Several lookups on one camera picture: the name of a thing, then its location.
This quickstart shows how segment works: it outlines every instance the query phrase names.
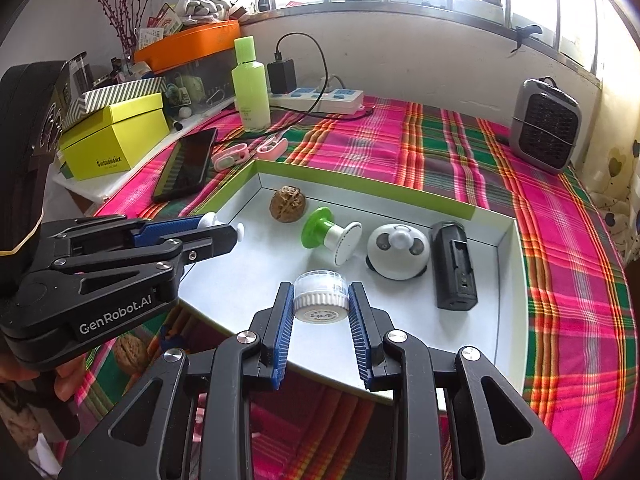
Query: finger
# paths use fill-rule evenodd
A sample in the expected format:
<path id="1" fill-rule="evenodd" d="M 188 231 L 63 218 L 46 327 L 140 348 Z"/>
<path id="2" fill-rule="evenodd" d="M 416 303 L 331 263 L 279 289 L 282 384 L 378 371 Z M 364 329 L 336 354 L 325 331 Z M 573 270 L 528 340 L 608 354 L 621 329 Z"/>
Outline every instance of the finger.
<path id="1" fill-rule="evenodd" d="M 53 386 L 56 395 L 60 400 L 69 400 L 76 390 L 82 384 L 84 380 L 84 358 L 82 359 L 82 366 L 77 366 L 76 369 L 67 377 L 56 377 L 56 382 Z"/>
<path id="2" fill-rule="evenodd" d="M 73 372 L 76 371 L 80 365 L 84 367 L 84 356 L 78 356 L 75 359 L 71 359 L 68 363 L 64 363 L 56 368 L 56 372 L 62 378 L 69 377 Z"/>
<path id="3" fill-rule="evenodd" d="M 20 366 L 11 354 L 0 354 L 0 382 L 31 381 L 39 375 L 39 372 Z"/>

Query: smartphone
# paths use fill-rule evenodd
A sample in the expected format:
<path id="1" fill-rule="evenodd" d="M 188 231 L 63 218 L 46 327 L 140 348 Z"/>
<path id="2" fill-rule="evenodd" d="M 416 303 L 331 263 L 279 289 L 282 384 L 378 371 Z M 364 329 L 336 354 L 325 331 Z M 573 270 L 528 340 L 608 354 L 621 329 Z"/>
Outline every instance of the smartphone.
<path id="1" fill-rule="evenodd" d="M 154 203 L 188 196 L 204 187 L 217 131 L 202 130 L 175 143 L 151 197 Z"/>

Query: silver screw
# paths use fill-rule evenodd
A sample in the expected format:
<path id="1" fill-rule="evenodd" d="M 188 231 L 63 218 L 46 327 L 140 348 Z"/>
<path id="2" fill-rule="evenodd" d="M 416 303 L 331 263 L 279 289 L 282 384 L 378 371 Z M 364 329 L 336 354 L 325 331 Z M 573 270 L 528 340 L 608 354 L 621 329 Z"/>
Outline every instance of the silver screw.
<path id="1" fill-rule="evenodd" d="M 389 341 L 393 341 L 394 343 L 403 343 L 406 341 L 406 333 L 402 330 L 392 330 L 386 336 L 389 338 Z"/>
<path id="2" fill-rule="evenodd" d="M 162 354 L 162 358 L 168 363 L 175 363 L 182 359 L 182 350 L 179 348 L 169 348 L 164 354 Z"/>
<path id="3" fill-rule="evenodd" d="M 258 339 L 258 336 L 250 330 L 245 330 L 244 332 L 239 333 L 236 339 L 238 339 L 239 343 L 248 345 L 249 343 L 253 343 L 256 339 Z"/>
<path id="4" fill-rule="evenodd" d="M 462 349 L 462 357 L 467 361 L 478 361 L 480 358 L 480 351 L 472 346 L 465 346 Z"/>

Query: power strip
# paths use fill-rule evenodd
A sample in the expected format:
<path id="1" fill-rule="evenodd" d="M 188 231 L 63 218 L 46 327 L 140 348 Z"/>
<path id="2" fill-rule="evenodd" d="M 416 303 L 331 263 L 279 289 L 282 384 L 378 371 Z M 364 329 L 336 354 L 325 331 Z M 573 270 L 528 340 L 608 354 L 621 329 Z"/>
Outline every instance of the power strip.
<path id="1" fill-rule="evenodd" d="M 288 94 L 269 94 L 269 103 L 306 112 L 316 102 L 318 96 L 319 92 L 314 88 L 296 88 Z M 362 90 L 338 88 L 323 94 L 314 111 L 323 114 L 353 115 L 362 109 L 363 102 L 364 92 Z"/>

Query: yellow curtain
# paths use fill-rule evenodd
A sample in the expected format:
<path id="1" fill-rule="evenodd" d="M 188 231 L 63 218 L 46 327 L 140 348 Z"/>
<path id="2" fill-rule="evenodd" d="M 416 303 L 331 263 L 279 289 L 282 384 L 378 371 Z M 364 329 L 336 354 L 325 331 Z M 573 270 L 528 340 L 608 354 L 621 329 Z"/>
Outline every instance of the yellow curtain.
<path id="1" fill-rule="evenodd" d="M 602 97 L 578 176 L 625 264 L 640 254 L 640 51 L 608 0 L 600 0 Z"/>

